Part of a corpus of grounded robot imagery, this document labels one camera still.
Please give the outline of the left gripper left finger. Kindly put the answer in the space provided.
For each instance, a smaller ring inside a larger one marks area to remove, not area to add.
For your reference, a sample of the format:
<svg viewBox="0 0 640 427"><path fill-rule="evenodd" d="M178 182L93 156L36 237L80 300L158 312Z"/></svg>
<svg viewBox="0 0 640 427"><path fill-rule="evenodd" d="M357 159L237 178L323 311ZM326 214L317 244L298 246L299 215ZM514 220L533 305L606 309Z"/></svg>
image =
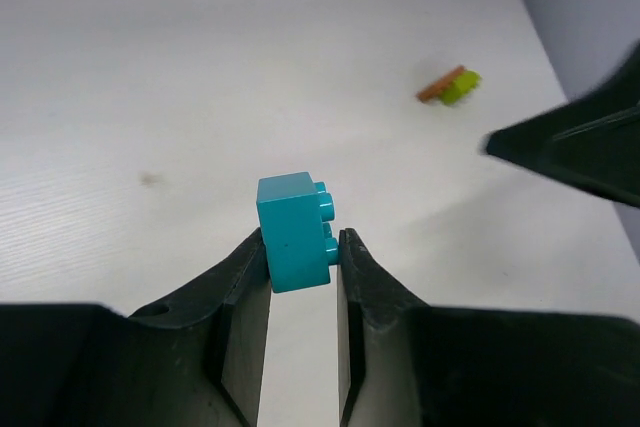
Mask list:
<svg viewBox="0 0 640 427"><path fill-rule="evenodd" d="M130 316L97 304L1 308L5 426L253 426L271 286L251 233Z"/></svg>

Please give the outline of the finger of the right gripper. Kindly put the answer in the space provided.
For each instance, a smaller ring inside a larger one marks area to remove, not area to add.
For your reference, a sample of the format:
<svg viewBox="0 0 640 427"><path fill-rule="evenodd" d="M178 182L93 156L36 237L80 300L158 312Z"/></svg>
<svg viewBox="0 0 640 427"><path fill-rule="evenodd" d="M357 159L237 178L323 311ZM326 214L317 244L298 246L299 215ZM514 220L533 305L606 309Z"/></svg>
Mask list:
<svg viewBox="0 0 640 427"><path fill-rule="evenodd" d="M639 205L639 46L601 85L490 133L484 153L588 194Z"/></svg>

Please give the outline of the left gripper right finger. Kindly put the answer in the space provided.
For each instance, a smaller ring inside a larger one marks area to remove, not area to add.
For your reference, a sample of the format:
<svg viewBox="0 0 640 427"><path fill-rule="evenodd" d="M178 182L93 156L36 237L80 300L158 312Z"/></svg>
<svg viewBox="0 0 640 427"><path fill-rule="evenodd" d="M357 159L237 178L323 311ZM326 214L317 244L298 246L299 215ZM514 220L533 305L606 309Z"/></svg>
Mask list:
<svg viewBox="0 0 640 427"><path fill-rule="evenodd" d="M339 236L344 426L635 426L639 327L602 315L430 305Z"/></svg>

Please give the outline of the small green lego brick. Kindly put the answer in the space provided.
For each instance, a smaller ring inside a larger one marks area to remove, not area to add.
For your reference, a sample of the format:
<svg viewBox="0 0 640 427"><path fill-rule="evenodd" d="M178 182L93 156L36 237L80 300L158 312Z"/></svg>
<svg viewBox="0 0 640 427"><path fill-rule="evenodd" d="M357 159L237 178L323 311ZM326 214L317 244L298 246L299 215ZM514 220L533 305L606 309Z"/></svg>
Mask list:
<svg viewBox="0 0 640 427"><path fill-rule="evenodd" d="M458 74L438 95L438 100L452 106L464 99L481 82L481 76L472 70L464 70Z"/></svg>

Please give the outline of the thin brown lego plate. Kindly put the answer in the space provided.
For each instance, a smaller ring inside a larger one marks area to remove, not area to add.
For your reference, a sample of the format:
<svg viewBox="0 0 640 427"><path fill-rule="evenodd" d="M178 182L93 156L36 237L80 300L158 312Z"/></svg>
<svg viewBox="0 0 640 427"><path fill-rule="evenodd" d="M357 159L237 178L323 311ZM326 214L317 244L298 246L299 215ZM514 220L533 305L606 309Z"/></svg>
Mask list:
<svg viewBox="0 0 640 427"><path fill-rule="evenodd" d="M424 87L416 94L416 99L420 102L428 102L438 97L457 77L465 72L466 68L462 65L448 71L428 86Z"/></svg>

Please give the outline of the teal square lego brick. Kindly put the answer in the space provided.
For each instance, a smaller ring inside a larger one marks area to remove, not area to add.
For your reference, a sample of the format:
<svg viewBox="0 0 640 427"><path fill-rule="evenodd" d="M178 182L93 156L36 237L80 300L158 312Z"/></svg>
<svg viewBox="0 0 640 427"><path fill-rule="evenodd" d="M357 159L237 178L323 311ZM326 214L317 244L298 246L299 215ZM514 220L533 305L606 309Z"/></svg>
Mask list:
<svg viewBox="0 0 640 427"><path fill-rule="evenodd" d="M326 184L307 172L262 178L256 207L273 291L328 284L339 242L331 229L335 206Z"/></svg>

